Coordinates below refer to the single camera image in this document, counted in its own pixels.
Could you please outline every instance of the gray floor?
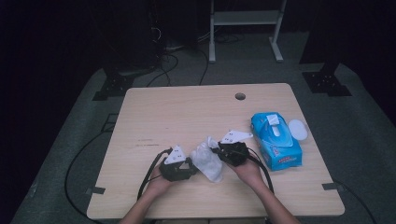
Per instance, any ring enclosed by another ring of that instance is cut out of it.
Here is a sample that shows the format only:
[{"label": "gray floor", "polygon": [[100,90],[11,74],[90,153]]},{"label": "gray floor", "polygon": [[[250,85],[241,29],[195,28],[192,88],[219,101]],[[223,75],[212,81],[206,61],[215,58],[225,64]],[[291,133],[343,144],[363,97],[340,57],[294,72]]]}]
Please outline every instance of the gray floor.
[{"label": "gray floor", "polygon": [[[317,71],[321,64],[299,64],[307,36],[306,33],[279,36],[283,63],[275,61],[267,34],[245,35],[240,42],[217,45],[217,62],[208,66],[202,85],[289,83],[331,176],[352,189],[367,204],[378,223],[396,223],[396,129],[363,88],[358,76],[343,65],[335,74],[352,96],[311,93],[302,72]],[[207,54],[207,44],[200,48]],[[170,84],[198,85],[205,71],[204,54],[182,50],[173,55],[177,56],[178,65],[168,73]],[[173,64],[174,58],[163,57],[164,69]],[[157,70],[137,78],[134,87],[145,87],[161,72]],[[102,70],[92,75],[42,165],[34,188],[26,195],[12,223],[92,223],[66,200],[64,178],[69,164],[84,148],[70,169],[67,189],[76,207],[85,213],[91,198],[89,189],[95,184],[111,133],[100,134],[89,145],[84,145],[101,132],[108,114],[120,111],[123,100],[122,97],[92,100],[105,79]],[[168,80],[162,76],[151,86],[167,85]],[[340,195],[346,207],[340,217],[299,219],[303,223],[373,223],[350,191],[341,190]],[[233,223],[258,221],[235,220]]]}]

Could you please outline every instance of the person's left hand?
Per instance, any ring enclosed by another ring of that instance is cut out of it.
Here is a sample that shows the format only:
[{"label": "person's left hand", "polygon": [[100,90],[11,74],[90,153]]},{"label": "person's left hand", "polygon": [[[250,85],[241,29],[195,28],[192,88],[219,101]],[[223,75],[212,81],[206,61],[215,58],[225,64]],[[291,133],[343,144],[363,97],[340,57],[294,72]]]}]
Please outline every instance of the person's left hand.
[{"label": "person's left hand", "polygon": [[176,182],[171,182],[163,178],[163,176],[161,176],[159,165],[154,167],[150,179],[151,180],[148,182],[148,187],[146,188],[145,193],[150,193],[155,197],[164,194],[166,191],[168,191],[168,189],[171,186],[173,186],[176,183]]}]

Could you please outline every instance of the crumpled tissue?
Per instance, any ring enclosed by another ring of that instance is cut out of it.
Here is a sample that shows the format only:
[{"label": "crumpled tissue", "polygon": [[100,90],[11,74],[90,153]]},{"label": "crumpled tissue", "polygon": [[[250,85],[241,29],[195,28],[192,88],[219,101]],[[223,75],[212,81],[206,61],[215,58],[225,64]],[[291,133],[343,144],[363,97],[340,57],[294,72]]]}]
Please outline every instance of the crumpled tissue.
[{"label": "crumpled tissue", "polygon": [[212,152],[211,147],[219,147],[212,137],[207,137],[191,154],[192,163],[212,182],[218,183],[222,179],[222,162],[219,156]]}]

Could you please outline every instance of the tissue box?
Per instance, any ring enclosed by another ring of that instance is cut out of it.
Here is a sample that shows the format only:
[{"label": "tissue box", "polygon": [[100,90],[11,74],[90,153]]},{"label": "tissue box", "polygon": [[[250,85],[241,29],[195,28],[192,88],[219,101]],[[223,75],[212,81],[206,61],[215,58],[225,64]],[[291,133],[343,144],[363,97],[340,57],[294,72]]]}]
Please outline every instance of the tissue box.
[{"label": "tissue box", "polygon": [[255,114],[251,118],[251,129],[268,168],[277,171],[303,164],[300,144],[291,136],[289,127],[280,114]]}]

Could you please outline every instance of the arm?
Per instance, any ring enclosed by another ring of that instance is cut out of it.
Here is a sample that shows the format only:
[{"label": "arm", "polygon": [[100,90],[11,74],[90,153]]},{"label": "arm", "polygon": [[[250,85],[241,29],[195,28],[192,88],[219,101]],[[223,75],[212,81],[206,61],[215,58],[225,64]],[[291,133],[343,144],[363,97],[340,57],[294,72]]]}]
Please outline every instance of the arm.
[{"label": "arm", "polygon": [[[159,166],[156,166],[152,171],[151,178],[160,175]],[[140,224],[146,216],[151,204],[161,195],[163,195],[174,182],[170,182],[159,176],[148,182],[148,186],[140,199],[129,210],[125,217],[120,221],[120,224]]]},{"label": "arm", "polygon": [[237,167],[229,166],[257,194],[268,213],[268,217],[271,218],[274,224],[300,223],[265,185],[262,180],[262,173],[257,164],[251,160],[247,160],[245,164]]}]

